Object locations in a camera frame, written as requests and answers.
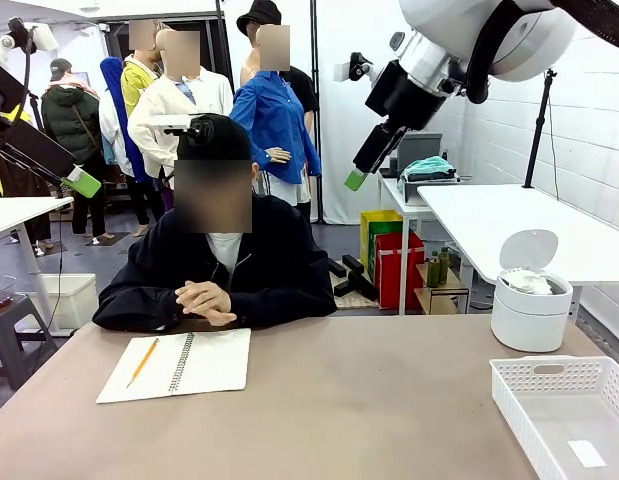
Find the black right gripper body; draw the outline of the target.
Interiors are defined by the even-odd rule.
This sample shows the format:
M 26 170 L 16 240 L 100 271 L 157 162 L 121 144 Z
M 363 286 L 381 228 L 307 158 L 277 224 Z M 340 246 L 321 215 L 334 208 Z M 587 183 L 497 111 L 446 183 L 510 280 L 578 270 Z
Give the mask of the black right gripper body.
M 386 118 L 384 125 L 389 131 L 423 130 L 445 100 L 412 82 L 393 60 L 382 70 L 365 105 Z

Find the person's left hand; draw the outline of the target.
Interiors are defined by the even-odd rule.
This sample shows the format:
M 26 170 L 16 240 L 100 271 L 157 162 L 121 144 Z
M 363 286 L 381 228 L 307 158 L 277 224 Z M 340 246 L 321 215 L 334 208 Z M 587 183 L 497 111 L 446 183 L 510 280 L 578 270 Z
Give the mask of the person's left hand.
M 176 302 L 183 307 L 187 314 L 201 314 L 209 310 L 220 313 L 231 311 L 229 294 L 217 284 L 207 281 L 195 283 L 187 281 L 185 285 L 175 291 Z

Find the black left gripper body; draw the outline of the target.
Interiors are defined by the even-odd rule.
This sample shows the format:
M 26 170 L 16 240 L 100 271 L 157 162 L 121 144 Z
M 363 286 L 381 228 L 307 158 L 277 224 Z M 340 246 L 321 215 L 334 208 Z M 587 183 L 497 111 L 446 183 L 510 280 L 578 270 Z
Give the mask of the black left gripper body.
M 24 103 L 27 88 L 0 65 L 0 113 L 10 113 Z

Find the person's right hand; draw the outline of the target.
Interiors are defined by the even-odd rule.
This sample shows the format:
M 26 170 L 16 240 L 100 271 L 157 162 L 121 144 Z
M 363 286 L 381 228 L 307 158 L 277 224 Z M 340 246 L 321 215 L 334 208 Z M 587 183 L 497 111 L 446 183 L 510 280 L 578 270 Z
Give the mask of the person's right hand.
M 212 327 L 225 327 L 237 319 L 237 316 L 231 312 L 222 312 L 214 308 L 198 306 L 195 308 L 185 308 L 183 312 L 186 315 L 195 315 L 202 318 Z

